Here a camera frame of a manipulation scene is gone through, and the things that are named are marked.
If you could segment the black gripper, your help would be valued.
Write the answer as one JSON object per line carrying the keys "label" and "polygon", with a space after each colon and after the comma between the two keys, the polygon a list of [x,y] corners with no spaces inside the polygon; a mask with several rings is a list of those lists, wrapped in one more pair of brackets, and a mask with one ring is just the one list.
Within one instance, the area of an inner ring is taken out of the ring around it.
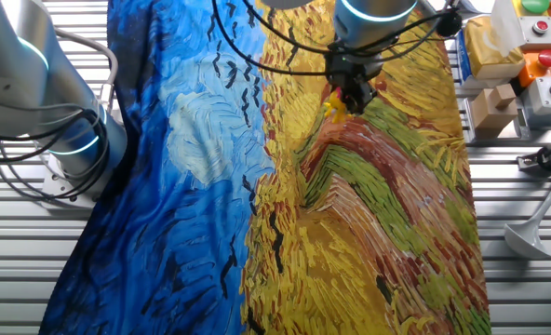
{"label": "black gripper", "polygon": [[334,109],[340,114],[362,115],[377,96],[370,80],[382,70],[381,51],[367,49],[351,53],[344,46],[328,46],[324,58],[326,77],[334,88]]}

